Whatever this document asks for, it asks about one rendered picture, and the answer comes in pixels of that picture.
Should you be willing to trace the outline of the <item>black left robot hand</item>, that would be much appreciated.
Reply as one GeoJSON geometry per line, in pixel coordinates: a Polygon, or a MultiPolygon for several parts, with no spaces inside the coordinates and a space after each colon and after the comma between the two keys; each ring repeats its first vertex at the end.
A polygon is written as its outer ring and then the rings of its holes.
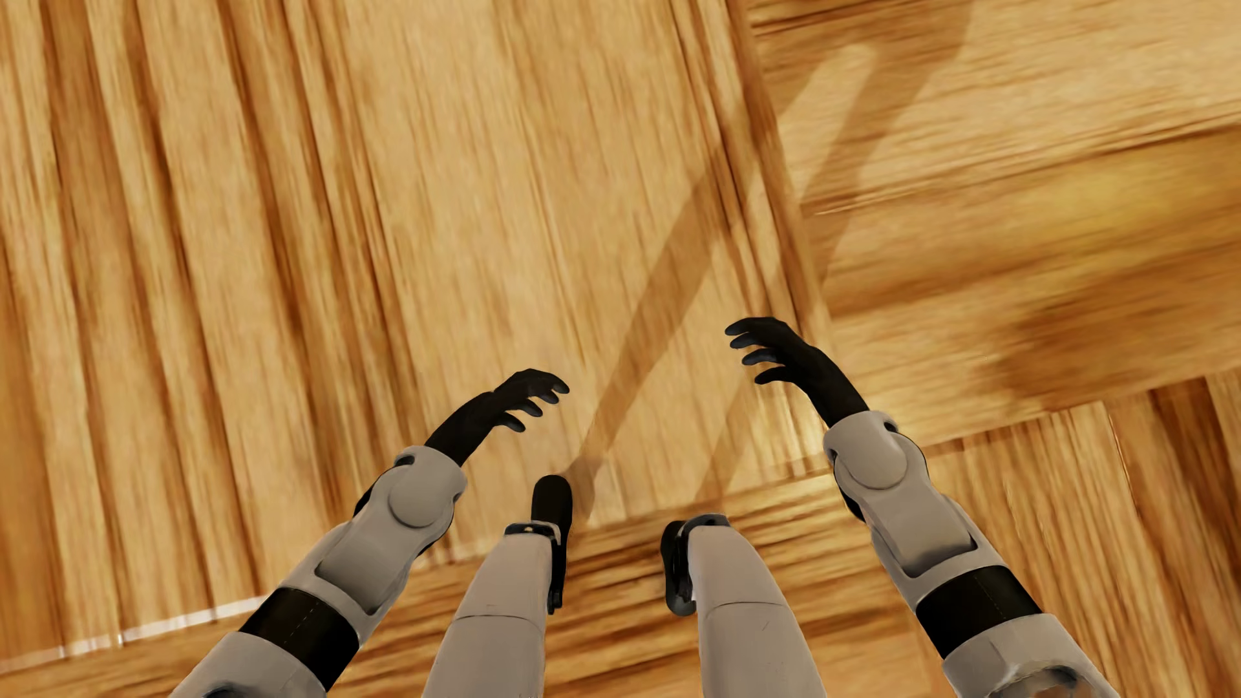
{"type": "Polygon", "coordinates": [[[424,446],[436,450],[459,466],[491,432],[505,426],[515,432],[525,431],[525,425],[513,415],[517,410],[539,419],[542,409],[535,397],[549,405],[557,404],[570,388],[558,376],[537,369],[525,369],[510,375],[503,384],[482,392],[462,404],[426,440],[424,446]]]}

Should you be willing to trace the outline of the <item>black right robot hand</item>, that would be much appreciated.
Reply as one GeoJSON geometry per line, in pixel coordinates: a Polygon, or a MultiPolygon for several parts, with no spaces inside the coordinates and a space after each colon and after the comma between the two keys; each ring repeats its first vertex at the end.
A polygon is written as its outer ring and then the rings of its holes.
{"type": "Polygon", "coordinates": [[[861,392],[830,356],[804,342],[783,320],[774,317],[745,318],[727,325],[725,334],[731,338],[731,348],[752,348],[742,359],[743,365],[769,364],[755,376],[755,384],[786,383],[799,388],[828,427],[869,411],[861,392]]]}

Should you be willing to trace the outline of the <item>white left robot leg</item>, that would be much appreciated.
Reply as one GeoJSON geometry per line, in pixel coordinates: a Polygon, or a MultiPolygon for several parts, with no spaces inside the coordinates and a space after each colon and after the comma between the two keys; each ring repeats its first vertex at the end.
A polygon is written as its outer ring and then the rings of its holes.
{"type": "Polygon", "coordinates": [[[447,628],[422,698],[541,698],[546,617],[563,601],[573,501],[540,478],[527,520],[505,528],[447,628]]]}

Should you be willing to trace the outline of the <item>white robot leg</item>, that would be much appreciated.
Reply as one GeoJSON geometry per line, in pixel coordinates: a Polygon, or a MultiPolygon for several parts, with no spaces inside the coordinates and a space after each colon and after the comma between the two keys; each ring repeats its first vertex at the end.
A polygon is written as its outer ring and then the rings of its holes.
{"type": "Polygon", "coordinates": [[[671,520],[660,554],[668,609],[697,619],[704,698],[828,698],[784,594],[726,515],[671,520]]]}
{"type": "Polygon", "coordinates": [[[422,698],[541,698],[546,617],[563,601],[573,501],[540,478],[527,520],[505,528],[447,628],[422,698]]]}

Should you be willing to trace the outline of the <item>white right robot leg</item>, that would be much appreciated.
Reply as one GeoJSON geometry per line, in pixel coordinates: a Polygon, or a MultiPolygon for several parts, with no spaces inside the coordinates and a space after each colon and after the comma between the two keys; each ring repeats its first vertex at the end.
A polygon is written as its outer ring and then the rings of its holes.
{"type": "Polygon", "coordinates": [[[784,594],[726,515],[671,520],[660,554],[668,609],[697,619],[704,698],[828,698],[784,594]]]}

